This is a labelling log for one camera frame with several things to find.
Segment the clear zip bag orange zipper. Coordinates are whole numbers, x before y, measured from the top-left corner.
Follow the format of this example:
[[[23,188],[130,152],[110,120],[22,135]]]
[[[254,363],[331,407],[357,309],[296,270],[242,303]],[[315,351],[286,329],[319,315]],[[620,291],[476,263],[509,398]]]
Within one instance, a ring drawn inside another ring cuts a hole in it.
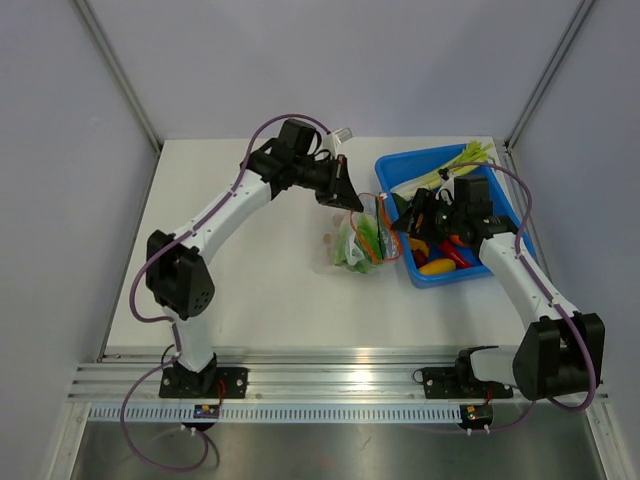
[[[322,238],[318,262],[328,269],[367,275],[401,258],[403,247],[391,229],[385,194],[359,195],[362,212],[337,211]]]

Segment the green scallion bunch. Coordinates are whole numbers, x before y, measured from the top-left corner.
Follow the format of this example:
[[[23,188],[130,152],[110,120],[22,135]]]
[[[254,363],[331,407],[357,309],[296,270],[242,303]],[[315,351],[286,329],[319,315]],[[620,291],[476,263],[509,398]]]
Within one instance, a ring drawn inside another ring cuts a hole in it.
[[[378,243],[380,246],[382,259],[390,261],[395,255],[395,244],[392,233],[387,225],[384,202],[379,197],[375,197],[376,222],[378,228]]]

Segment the napa cabbage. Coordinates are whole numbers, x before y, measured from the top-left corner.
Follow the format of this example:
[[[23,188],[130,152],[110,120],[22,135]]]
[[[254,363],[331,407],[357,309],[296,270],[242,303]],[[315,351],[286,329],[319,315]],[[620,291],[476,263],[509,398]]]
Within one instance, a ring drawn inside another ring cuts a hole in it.
[[[344,215],[332,265],[369,274],[381,260],[376,219],[369,213]]]

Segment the longan bunch with leaves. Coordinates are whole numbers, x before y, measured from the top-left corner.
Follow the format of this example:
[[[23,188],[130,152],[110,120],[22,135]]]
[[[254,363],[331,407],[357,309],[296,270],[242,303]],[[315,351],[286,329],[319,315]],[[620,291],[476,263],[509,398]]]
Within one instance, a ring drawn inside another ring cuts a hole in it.
[[[333,213],[325,222],[322,235],[322,253],[324,255],[324,259],[329,265],[333,263],[333,254],[337,244],[343,217],[343,214]]]

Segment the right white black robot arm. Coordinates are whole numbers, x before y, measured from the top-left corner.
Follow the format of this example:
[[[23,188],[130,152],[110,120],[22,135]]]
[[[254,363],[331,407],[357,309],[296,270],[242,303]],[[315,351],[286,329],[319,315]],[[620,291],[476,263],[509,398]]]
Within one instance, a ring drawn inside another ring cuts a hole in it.
[[[590,404],[601,378],[603,321],[580,312],[544,275],[519,225],[495,214],[487,178],[457,177],[453,188],[453,194],[418,189],[393,229],[433,244],[457,236],[499,281],[526,328],[517,346],[461,351],[456,389],[476,396],[493,382],[517,388],[530,401],[582,393]]]

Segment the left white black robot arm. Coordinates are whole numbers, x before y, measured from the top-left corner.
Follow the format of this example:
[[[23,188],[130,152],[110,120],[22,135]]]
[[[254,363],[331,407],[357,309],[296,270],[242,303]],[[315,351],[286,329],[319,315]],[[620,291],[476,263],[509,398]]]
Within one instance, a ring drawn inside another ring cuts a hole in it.
[[[174,338],[174,356],[161,364],[159,395],[166,399],[242,399],[248,372],[221,367],[203,317],[215,295],[209,265],[221,246],[256,211],[292,186],[313,191],[325,206],[361,213],[340,146],[348,128],[328,130],[301,114],[281,115],[279,133],[249,144],[236,179],[202,212],[172,233],[147,240],[145,285]]]

